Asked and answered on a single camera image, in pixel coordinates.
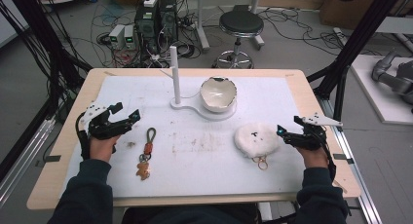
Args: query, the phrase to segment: black diagonal post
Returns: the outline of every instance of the black diagonal post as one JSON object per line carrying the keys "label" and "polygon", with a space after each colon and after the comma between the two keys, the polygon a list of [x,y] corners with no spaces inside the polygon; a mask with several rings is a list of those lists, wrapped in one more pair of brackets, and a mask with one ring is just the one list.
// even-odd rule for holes
{"label": "black diagonal post", "polygon": [[347,72],[396,1],[374,0],[337,58],[326,68],[307,77],[309,82],[324,77],[314,89],[321,98],[328,99],[337,86],[333,119],[341,121]]}

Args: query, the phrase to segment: white ceramic bowl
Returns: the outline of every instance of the white ceramic bowl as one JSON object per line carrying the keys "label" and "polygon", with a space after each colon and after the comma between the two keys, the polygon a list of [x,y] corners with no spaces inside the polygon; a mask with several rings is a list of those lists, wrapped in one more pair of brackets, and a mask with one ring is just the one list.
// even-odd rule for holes
{"label": "white ceramic bowl", "polygon": [[224,77],[210,77],[201,85],[203,106],[215,113],[228,111],[236,102],[237,88]]}

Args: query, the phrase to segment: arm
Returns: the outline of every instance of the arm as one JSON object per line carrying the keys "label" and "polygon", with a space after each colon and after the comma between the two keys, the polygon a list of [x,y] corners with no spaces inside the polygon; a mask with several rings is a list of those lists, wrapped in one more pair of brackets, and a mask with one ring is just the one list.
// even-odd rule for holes
{"label": "arm", "polygon": [[112,223],[112,188],[106,184],[112,146],[119,136],[91,139],[91,158],[80,164],[48,223]]}
{"label": "arm", "polygon": [[343,190],[333,187],[327,169],[328,160],[320,148],[309,151],[297,148],[304,158],[303,189],[297,194],[301,205],[295,223],[346,223],[347,208]]}

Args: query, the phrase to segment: white round base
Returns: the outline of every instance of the white round base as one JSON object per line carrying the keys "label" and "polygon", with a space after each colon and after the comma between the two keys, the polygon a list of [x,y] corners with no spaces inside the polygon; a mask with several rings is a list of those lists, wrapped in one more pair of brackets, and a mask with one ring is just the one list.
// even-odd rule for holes
{"label": "white round base", "polygon": [[191,97],[181,97],[181,102],[179,104],[176,104],[175,98],[173,98],[170,101],[170,106],[175,110],[192,109],[199,115],[201,115],[201,117],[211,121],[227,120],[231,118],[231,116],[233,116],[237,111],[237,102],[235,101],[235,103],[229,108],[228,111],[222,113],[211,112],[203,107],[199,93]]}

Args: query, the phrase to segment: computer tower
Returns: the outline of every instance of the computer tower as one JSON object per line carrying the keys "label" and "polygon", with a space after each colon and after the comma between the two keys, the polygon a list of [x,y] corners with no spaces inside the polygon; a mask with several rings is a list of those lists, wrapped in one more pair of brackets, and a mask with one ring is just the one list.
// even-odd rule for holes
{"label": "computer tower", "polygon": [[167,38],[169,42],[175,42],[178,40],[178,22],[176,12],[176,0],[161,0],[160,3],[161,12],[161,27],[164,33],[164,38]]}
{"label": "computer tower", "polygon": [[160,35],[159,1],[153,7],[139,5],[134,18],[141,54],[156,55],[160,52],[158,38]]}

